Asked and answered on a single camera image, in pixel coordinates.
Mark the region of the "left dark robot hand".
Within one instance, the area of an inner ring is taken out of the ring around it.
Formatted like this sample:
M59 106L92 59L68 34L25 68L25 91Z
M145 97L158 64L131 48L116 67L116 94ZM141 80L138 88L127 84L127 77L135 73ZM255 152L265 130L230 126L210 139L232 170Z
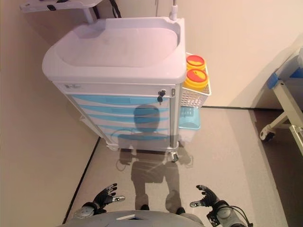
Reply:
M125 200L125 196L116 195L117 183L113 183L108 187L104 188L93 200L96 205L95 213L105 213L104 207L113 202L121 202Z

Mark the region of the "right dark robot hand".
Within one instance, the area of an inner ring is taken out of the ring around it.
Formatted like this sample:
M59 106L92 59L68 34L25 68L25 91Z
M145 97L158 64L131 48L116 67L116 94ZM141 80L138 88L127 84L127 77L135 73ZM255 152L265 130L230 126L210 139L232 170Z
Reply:
M217 195L204 185L197 185L196 188L201 191L201 194L204 196L198 201L190 202L191 208L196 207L212 207L213 210L218 210L220 206L225 205L225 201L220 200Z

